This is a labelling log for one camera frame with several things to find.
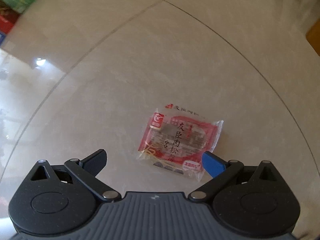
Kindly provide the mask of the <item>red pastry wrapper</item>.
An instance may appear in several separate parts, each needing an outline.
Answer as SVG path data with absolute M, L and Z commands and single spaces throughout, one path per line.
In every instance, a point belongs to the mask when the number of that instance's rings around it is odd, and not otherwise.
M 143 133 L 138 159 L 200 181 L 202 156 L 215 150 L 223 123 L 172 103 L 157 108 Z

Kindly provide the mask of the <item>blue box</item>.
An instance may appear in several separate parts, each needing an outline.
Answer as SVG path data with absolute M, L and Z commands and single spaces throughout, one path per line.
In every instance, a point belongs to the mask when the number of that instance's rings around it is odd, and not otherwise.
M 0 46 L 2 45 L 2 43 L 4 42 L 5 38 L 6 38 L 6 34 L 3 32 L 0 32 Z

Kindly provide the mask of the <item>red box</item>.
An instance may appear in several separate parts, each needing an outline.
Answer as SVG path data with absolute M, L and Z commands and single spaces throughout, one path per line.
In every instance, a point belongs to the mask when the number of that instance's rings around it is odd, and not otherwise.
M 17 20 L 19 19 L 20 14 L 15 12 L 11 7 L 1 1 L 0 5 L 0 29 L 1 32 L 8 35 Z

